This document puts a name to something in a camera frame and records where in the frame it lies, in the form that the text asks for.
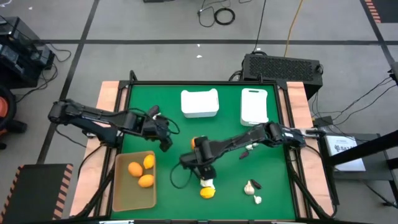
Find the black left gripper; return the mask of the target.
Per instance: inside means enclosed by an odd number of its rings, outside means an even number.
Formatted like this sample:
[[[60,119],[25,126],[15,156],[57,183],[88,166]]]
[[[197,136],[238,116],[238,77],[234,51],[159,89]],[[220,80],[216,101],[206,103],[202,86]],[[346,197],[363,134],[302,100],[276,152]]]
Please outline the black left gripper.
[[[163,116],[156,119],[148,116],[139,116],[141,125],[141,136],[146,140],[159,141],[159,148],[167,152],[173,142],[170,137],[169,122]]]

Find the yellow lemon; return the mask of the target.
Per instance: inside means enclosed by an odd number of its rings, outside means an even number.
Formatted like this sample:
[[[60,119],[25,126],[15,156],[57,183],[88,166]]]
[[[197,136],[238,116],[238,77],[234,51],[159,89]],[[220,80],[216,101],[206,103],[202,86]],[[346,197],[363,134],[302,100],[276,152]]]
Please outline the yellow lemon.
[[[143,165],[145,169],[152,169],[155,166],[155,155],[148,154],[143,160]]]
[[[204,187],[200,190],[200,196],[204,199],[214,197],[216,190],[212,187]]]

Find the wide white plastic basket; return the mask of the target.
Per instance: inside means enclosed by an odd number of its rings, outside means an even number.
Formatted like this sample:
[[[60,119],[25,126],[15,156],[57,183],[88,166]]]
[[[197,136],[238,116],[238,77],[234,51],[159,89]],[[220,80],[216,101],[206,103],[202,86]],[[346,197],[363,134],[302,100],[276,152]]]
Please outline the wide white plastic basket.
[[[181,111],[186,118],[214,117],[220,108],[215,88],[208,91],[183,90],[180,96]]]

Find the narrow white plastic basket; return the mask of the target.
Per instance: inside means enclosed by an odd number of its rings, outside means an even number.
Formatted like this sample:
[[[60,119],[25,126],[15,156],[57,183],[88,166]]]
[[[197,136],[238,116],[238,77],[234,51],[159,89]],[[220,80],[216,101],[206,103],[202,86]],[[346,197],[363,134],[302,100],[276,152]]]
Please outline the narrow white plastic basket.
[[[240,123],[243,126],[254,126],[269,121],[267,115],[267,91],[244,88],[241,92]]]

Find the tan rectangular tray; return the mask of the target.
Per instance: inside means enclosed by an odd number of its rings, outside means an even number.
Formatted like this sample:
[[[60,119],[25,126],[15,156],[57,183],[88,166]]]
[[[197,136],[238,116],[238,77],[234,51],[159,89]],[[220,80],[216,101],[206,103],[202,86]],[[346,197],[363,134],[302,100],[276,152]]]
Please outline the tan rectangular tray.
[[[116,156],[114,167],[114,187],[112,209],[115,212],[152,208],[156,205],[156,163],[152,169],[145,169],[143,160],[153,151],[142,151]],[[128,164],[138,162],[143,168],[143,175],[152,174],[155,182],[152,187],[142,188],[138,184],[140,177],[133,177],[128,172]]]

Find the black computer case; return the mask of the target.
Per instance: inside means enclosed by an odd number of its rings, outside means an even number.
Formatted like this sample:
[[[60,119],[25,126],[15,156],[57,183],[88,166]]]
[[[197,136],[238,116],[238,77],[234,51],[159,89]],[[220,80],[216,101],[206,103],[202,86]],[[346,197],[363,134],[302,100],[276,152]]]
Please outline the black computer case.
[[[301,82],[309,100],[323,86],[323,65],[318,60],[246,54],[242,62],[244,81],[275,81],[283,89],[288,82]]]

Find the black orange-striped floor mat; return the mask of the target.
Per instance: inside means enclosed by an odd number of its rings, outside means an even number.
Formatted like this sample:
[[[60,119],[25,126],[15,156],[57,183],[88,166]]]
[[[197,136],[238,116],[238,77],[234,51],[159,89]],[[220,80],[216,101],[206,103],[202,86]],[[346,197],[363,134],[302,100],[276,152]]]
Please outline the black orange-striped floor mat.
[[[0,211],[0,224],[61,219],[72,174],[72,164],[19,166]]]
[[[376,23],[398,23],[398,0],[364,1]]]

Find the white printed paper sheet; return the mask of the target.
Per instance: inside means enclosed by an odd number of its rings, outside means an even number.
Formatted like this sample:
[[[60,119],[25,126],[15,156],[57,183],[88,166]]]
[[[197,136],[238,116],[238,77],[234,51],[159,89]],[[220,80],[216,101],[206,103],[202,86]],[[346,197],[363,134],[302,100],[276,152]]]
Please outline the white printed paper sheet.
[[[365,172],[362,158],[352,159],[346,152],[358,146],[354,136],[326,135],[324,143],[330,157],[338,155],[338,164],[335,166],[343,172]]]

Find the orange and black round device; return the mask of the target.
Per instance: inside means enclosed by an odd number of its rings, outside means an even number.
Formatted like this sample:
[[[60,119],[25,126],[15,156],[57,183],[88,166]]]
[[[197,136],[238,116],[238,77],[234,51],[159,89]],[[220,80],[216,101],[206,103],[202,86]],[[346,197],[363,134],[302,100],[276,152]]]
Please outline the orange and black round device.
[[[10,89],[0,85],[0,137],[7,133],[25,133],[27,124],[14,119],[17,111],[15,96]]]

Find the black electronics stack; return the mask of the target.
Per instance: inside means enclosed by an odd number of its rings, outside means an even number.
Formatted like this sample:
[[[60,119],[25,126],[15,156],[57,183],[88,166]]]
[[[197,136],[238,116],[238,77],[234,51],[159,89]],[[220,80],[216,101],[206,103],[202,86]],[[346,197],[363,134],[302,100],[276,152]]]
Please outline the black electronics stack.
[[[9,89],[36,87],[55,54],[19,17],[0,16],[0,84]]]

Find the black metal side stand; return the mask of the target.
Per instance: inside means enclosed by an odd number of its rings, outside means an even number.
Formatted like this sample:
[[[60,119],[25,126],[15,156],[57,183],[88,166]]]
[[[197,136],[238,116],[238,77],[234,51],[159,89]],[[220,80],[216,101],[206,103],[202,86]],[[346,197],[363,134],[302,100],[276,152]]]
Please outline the black metal side stand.
[[[326,133],[318,141],[318,146],[320,148],[326,182],[331,193],[332,202],[337,205],[340,203],[335,185],[335,181],[338,179],[358,180],[364,184],[367,184],[369,181],[381,180],[389,183],[394,201],[388,201],[388,199],[374,189],[371,191],[382,200],[384,206],[398,208],[398,178],[395,178],[393,173],[393,170],[398,170],[398,157],[390,159],[387,155],[388,149],[398,147],[398,130],[384,136],[380,136],[379,134],[348,135],[356,138],[358,146],[346,153],[350,154],[352,159],[362,158],[366,168],[365,172],[343,172],[335,167],[338,164],[338,155],[330,157],[323,140],[328,134],[337,135]]]

